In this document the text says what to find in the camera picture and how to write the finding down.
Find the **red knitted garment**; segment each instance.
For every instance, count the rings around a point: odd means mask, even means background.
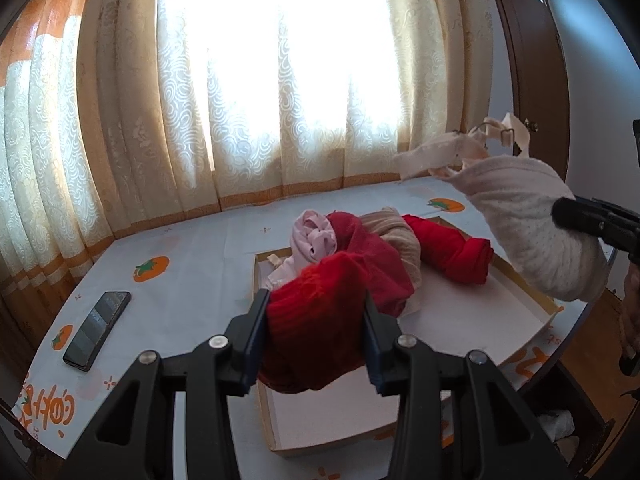
[[[338,252],[271,293],[258,378],[277,392],[320,390],[364,364],[364,257]]]
[[[420,259],[459,283],[484,285],[494,250],[484,238],[464,239],[457,229],[413,215],[402,216],[420,242]]]
[[[338,211],[327,218],[335,231],[337,250],[364,257],[369,271],[367,288],[378,311],[400,316],[414,286],[398,251],[377,234],[367,232],[357,216]]]

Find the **white tablecloth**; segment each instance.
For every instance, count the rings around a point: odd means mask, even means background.
[[[451,198],[466,206],[446,213],[430,206],[432,198]],[[353,214],[394,206],[401,214],[443,216],[476,237],[491,240],[506,257],[482,215],[449,184],[434,178],[376,184],[291,198],[269,205],[227,211],[116,241],[82,279],[38,348],[24,382],[15,415],[44,446],[66,457],[85,425],[136,356],[155,349],[161,356],[191,351],[229,320],[248,310],[252,300],[254,254],[286,247],[293,221],[305,209],[324,214]],[[144,283],[132,279],[134,268],[155,256],[167,256],[163,274]],[[85,374],[65,365],[63,351],[52,349],[59,330],[78,329],[107,290],[128,290],[132,300],[116,323],[94,366]],[[551,326],[543,330],[503,371],[521,387],[567,337],[586,304],[561,303]],[[266,446],[255,388],[244,399],[229,400],[232,431],[244,478],[375,479],[386,475],[393,439],[364,440],[318,454],[282,458]],[[445,421],[450,413],[445,410]],[[186,477],[184,465],[184,395],[176,403],[175,479]],[[444,432],[450,439],[451,428]]]

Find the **screw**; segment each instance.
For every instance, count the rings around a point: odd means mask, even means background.
[[[209,339],[209,346],[211,348],[224,348],[229,344],[229,339],[223,335],[215,335],[211,339]]]
[[[156,354],[153,350],[147,350],[142,352],[138,356],[138,361],[140,361],[143,365],[149,365],[154,362],[158,358],[158,354]]]
[[[477,365],[483,365],[489,358],[481,350],[472,350],[469,352],[469,360]]]
[[[411,334],[402,334],[398,337],[398,344],[402,348],[413,348],[418,344],[418,340]]]

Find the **smartphone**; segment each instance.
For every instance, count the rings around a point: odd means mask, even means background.
[[[62,360],[78,370],[88,372],[130,299],[130,292],[105,292],[82,322]]]

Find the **curtain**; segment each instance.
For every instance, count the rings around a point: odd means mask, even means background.
[[[488,110],[488,0],[31,0],[0,46],[0,292],[33,348],[116,238],[398,178]]]

